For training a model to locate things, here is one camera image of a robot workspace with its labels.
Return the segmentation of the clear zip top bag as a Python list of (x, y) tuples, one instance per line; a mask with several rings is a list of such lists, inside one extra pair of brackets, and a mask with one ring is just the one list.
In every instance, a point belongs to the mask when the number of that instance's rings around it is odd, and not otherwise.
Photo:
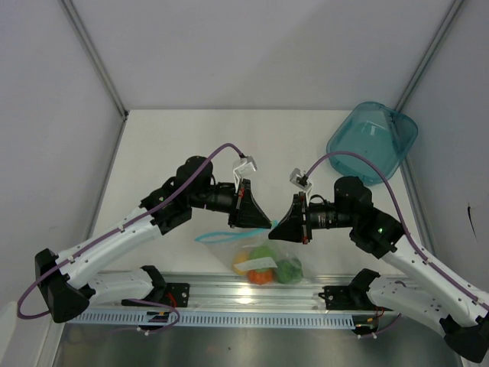
[(195, 241), (251, 284), (300, 283), (304, 279), (304, 264), (294, 245), (270, 240), (268, 233), (267, 229), (208, 232)]

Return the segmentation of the aluminium mounting rail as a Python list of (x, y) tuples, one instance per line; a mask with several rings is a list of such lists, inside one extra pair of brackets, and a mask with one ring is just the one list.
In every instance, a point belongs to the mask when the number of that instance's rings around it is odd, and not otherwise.
[(186, 310), (215, 312), (290, 312), (311, 313), (313, 311), (350, 311), (352, 313), (374, 313), (389, 311), (383, 304), (380, 310), (327, 310), (318, 293), (325, 286), (348, 286), (351, 276), (306, 277), (298, 284), (270, 283), (255, 285), (236, 274), (184, 274), (163, 273), (167, 283), (189, 283), (190, 296)]

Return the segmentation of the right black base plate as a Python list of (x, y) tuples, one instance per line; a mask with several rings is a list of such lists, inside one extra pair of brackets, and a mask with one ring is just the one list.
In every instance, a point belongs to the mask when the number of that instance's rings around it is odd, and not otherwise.
[(350, 286), (325, 286), (318, 293), (327, 310), (375, 311), (381, 306), (370, 301), (367, 291)]

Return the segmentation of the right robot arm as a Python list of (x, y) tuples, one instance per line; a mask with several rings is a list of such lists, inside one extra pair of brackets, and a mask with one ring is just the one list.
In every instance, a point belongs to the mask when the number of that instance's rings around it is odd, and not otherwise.
[(420, 245), (391, 215), (374, 207), (371, 191), (357, 177), (335, 182), (333, 202), (312, 203), (305, 193), (268, 235), (270, 240), (307, 244), (317, 229), (348, 228), (349, 238), (407, 275), (421, 287), (412, 291), (375, 271), (360, 271), (349, 285), (357, 308), (386, 307), (443, 337), (464, 359), (480, 363), (488, 351), (488, 293), (470, 284)]

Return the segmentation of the left frame post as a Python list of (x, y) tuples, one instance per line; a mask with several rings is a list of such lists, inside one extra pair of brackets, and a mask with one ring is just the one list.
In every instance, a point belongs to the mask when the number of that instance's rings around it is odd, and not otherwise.
[(60, 7), (68, 20), (70, 27), (73, 29), (78, 42), (83, 48), (85, 55), (92, 65), (103, 89), (107, 93), (112, 105), (115, 107), (118, 115), (124, 121), (128, 116), (128, 110), (125, 108), (122, 99), (115, 88), (115, 84), (109, 75), (109, 72), (99, 55), (97, 47), (85, 25), (85, 22), (81, 18), (76, 4), (72, 0), (59, 0)]

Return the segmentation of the orange toy pumpkin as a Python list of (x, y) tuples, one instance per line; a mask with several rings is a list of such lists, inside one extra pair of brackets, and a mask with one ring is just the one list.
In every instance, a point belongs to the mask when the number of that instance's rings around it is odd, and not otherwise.
[(256, 271), (250, 270), (247, 273), (248, 280), (252, 284), (263, 285), (268, 284), (274, 280), (274, 272), (272, 269), (268, 269), (266, 271)]

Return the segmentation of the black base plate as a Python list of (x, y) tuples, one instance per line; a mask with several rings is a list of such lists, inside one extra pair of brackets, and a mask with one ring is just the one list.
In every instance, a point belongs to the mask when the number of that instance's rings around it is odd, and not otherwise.
[(165, 287), (156, 287), (143, 301), (164, 304), (174, 308), (188, 306), (190, 296), (189, 283), (167, 283)]
[(325, 286), (318, 293), (327, 310), (375, 311), (381, 306), (370, 301), (367, 291), (350, 286)]

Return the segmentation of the light green toy fruit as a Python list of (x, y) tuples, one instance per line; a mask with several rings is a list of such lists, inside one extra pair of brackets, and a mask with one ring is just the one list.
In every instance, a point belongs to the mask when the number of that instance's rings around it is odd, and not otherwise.
[(253, 248), (250, 252), (249, 259), (255, 260), (260, 258), (272, 258), (276, 260), (276, 252), (269, 246), (261, 245), (259, 247)]

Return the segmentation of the dark green toy pepper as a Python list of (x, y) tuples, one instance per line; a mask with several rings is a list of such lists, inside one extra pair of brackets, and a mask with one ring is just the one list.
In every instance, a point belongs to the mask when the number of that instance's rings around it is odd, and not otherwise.
[(280, 260), (274, 274), (280, 284), (297, 284), (303, 279), (303, 266), (298, 258)]

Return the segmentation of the teal plastic bin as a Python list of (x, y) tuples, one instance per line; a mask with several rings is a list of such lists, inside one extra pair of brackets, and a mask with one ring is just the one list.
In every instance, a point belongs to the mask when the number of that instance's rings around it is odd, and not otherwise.
[(358, 154), (390, 179), (417, 135), (417, 124), (407, 115), (379, 102), (363, 102), (340, 124), (329, 139), (326, 151)]

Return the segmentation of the yellow toy squash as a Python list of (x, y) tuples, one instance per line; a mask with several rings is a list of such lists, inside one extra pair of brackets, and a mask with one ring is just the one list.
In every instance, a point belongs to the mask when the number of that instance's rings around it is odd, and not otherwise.
[(248, 272), (241, 270), (241, 263), (247, 262), (248, 260), (249, 255), (247, 252), (238, 252), (232, 260), (233, 272), (240, 276), (246, 276)]

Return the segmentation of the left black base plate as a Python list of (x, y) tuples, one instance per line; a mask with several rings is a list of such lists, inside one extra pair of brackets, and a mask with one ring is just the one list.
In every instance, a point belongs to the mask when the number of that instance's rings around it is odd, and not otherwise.
[(156, 287), (143, 301), (164, 304), (174, 308), (188, 306), (190, 296), (189, 283), (167, 283), (165, 287)]

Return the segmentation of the frame post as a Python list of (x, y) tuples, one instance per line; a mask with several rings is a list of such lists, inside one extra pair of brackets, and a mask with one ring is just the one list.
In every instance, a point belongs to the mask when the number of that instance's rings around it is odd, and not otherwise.
[(403, 91), (397, 100), (394, 106), (395, 111), (402, 112), (406, 108), (407, 103), (412, 99), (416, 89), (423, 80), (423, 77), (426, 75), (430, 65), (436, 58), (437, 53), (442, 49), (443, 44), (445, 43), (450, 32), (455, 26), (456, 21), (467, 4), (468, 1), (466, 0), (450, 1), (448, 10), (443, 15), (440, 24), (436, 28), (436, 31), (428, 43), (427, 48), (423, 52), (423, 55), (419, 59), (416, 68), (408, 80), (408, 83), (403, 88)]
[(118, 115), (124, 121), (128, 116), (128, 110), (125, 108), (122, 99), (115, 88), (115, 84), (109, 75), (109, 72), (99, 55), (97, 47), (85, 25), (85, 22), (81, 18), (76, 4), (72, 0), (59, 0), (60, 7), (68, 20), (70, 27), (73, 29), (78, 42), (83, 48), (85, 55), (92, 65), (103, 89), (107, 93), (112, 105), (115, 107)]

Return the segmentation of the right frame post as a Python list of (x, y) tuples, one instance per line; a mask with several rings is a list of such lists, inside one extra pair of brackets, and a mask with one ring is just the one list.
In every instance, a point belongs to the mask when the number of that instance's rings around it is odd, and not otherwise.
[(407, 103), (412, 99), (416, 89), (423, 80), (423, 77), (426, 75), (430, 65), (436, 58), (437, 53), (442, 49), (443, 44), (445, 43), (450, 32), (455, 26), (456, 21), (467, 4), (468, 1), (466, 0), (450, 1), (448, 10), (443, 15), (440, 24), (436, 28), (436, 31), (428, 43), (427, 48), (423, 52), (423, 55), (419, 59), (416, 68), (408, 80), (408, 83), (403, 88), (403, 91), (397, 100), (394, 106), (395, 111), (402, 112), (406, 108)]

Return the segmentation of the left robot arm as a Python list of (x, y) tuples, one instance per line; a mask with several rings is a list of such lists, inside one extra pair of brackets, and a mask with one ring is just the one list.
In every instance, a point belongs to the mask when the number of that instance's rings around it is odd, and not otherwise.
[(34, 257), (37, 287), (55, 323), (78, 317), (88, 307), (121, 301), (160, 304), (167, 283), (153, 265), (135, 271), (103, 274), (124, 254), (166, 235), (192, 218), (193, 209), (224, 213), (228, 225), (239, 229), (269, 229), (272, 224), (255, 202), (249, 175), (257, 170), (253, 157), (233, 166), (233, 181), (215, 181), (212, 162), (188, 158), (160, 188), (98, 239), (54, 253), (48, 248)]

